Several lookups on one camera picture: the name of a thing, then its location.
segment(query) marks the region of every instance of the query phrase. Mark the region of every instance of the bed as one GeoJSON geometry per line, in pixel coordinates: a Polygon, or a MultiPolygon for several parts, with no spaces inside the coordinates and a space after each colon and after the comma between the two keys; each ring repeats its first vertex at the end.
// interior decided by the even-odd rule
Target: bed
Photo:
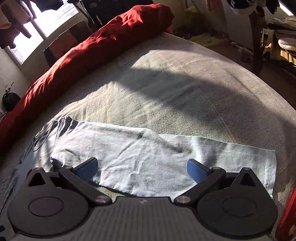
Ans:
{"type": "MultiPolygon", "coordinates": [[[[279,217],[294,185],[296,111],[245,68],[168,33],[117,56],[48,106],[6,154],[2,194],[32,137],[65,115],[276,150],[273,198],[279,217]]],[[[1,223],[7,223],[8,203],[1,223]]]]}

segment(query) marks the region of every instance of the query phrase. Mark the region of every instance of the mattress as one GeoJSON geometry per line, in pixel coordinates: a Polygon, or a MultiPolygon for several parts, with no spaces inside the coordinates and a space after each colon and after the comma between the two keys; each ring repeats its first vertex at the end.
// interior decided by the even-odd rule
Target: mattress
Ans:
{"type": "Polygon", "coordinates": [[[296,111],[254,74],[201,45],[162,33],[81,79],[11,147],[0,173],[2,194],[33,136],[65,115],[275,150],[273,198],[283,214],[296,173],[296,111]]]}

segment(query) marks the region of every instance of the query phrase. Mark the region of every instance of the black bag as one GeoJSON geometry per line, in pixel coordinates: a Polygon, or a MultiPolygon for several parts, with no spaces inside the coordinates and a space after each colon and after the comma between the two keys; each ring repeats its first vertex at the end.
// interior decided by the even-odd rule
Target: black bag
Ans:
{"type": "Polygon", "coordinates": [[[2,103],[6,111],[12,111],[17,103],[20,101],[20,97],[16,93],[6,93],[2,97],[2,103]]]}

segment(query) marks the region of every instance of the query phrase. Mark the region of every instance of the blue textured pad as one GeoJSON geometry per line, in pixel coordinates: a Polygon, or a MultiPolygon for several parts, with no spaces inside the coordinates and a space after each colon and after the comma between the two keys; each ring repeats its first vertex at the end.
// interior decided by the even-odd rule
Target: blue textured pad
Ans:
{"type": "Polygon", "coordinates": [[[74,171],[74,174],[78,177],[80,177],[83,181],[89,182],[92,180],[95,174],[97,174],[99,169],[99,162],[97,159],[92,160],[82,168],[79,168],[78,170],[74,171]]]}
{"type": "Polygon", "coordinates": [[[187,173],[196,183],[202,182],[209,176],[207,170],[201,168],[191,160],[187,162],[187,173]]]}

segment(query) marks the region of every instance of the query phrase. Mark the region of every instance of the red pillow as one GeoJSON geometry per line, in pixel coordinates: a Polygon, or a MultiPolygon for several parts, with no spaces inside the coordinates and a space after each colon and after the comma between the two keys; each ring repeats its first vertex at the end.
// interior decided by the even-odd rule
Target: red pillow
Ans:
{"type": "Polygon", "coordinates": [[[174,15],[161,4],[134,6],[72,48],[26,92],[0,123],[0,153],[71,85],[132,46],[159,35],[174,15]]]}

